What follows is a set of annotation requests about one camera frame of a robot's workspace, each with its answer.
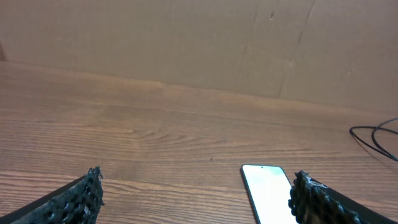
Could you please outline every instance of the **wood grain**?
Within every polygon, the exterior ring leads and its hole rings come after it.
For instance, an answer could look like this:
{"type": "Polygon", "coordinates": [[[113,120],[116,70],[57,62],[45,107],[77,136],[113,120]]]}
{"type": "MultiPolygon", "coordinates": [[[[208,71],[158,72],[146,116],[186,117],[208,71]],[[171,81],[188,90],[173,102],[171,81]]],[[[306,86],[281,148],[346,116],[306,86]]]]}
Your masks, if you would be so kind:
{"type": "Polygon", "coordinates": [[[254,223],[239,173],[253,163],[398,220],[397,164],[348,133],[393,114],[9,62],[0,80],[0,215],[100,165],[98,223],[254,223]]]}

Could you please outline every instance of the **phone screen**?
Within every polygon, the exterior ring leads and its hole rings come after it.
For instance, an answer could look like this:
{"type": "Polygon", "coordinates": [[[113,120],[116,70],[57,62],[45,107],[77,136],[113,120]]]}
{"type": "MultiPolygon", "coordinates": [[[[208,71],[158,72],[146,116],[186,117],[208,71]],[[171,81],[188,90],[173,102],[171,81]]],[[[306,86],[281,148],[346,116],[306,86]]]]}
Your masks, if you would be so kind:
{"type": "Polygon", "coordinates": [[[260,224],[297,224],[288,206],[291,185],[282,168],[243,165],[246,188],[260,224]]]}

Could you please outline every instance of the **black plastic part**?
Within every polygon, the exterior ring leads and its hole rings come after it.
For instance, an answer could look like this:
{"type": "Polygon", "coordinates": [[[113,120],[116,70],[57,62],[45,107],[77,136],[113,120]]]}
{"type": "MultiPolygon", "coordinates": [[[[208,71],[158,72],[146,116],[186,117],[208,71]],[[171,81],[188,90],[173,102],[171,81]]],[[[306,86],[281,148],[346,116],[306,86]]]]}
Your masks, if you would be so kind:
{"type": "Polygon", "coordinates": [[[308,176],[295,173],[289,207],[298,223],[397,224],[308,176]]]}
{"type": "Polygon", "coordinates": [[[95,223],[104,205],[100,167],[48,195],[0,217],[1,224],[95,223]]]}

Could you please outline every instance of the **black cable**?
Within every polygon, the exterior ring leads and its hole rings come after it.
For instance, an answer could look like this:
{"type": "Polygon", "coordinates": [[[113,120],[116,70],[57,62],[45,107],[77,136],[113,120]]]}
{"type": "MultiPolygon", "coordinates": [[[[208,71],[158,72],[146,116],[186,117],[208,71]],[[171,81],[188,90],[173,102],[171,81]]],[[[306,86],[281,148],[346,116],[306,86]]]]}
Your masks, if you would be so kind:
{"type": "Polygon", "coordinates": [[[398,119],[398,118],[392,118],[392,119],[390,119],[390,120],[387,120],[387,121],[385,121],[385,122],[379,124],[378,126],[354,126],[354,127],[351,127],[351,128],[349,129],[349,133],[350,133],[355,139],[357,139],[357,140],[359,140],[360,142],[362,142],[363,144],[365,144],[367,147],[370,147],[371,149],[375,150],[376,152],[378,152],[378,153],[380,153],[380,154],[383,154],[383,155],[387,156],[388,158],[390,158],[390,159],[395,160],[395,161],[398,162],[398,158],[396,158],[396,156],[394,156],[393,154],[391,154],[390,152],[388,152],[387,150],[385,150],[383,147],[381,147],[381,145],[376,141],[376,138],[375,138],[375,133],[376,133],[376,131],[378,131],[378,130],[388,131],[388,132],[393,133],[393,134],[398,134],[397,131],[394,131],[394,130],[391,130],[391,129],[388,129],[388,128],[382,128],[382,127],[381,127],[381,126],[383,126],[383,125],[385,125],[385,124],[387,124],[387,123],[389,123],[389,122],[391,122],[391,121],[395,121],[395,120],[397,120],[397,119],[398,119]],[[375,145],[377,148],[371,146],[370,144],[368,144],[367,142],[365,142],[365,141],[363,141],[361,138],[359,138],[359,137],[354,133],[354,129],[373,129],[373,131],[372,131],[372,141],[373,141],[374,145],[375,145]]]}

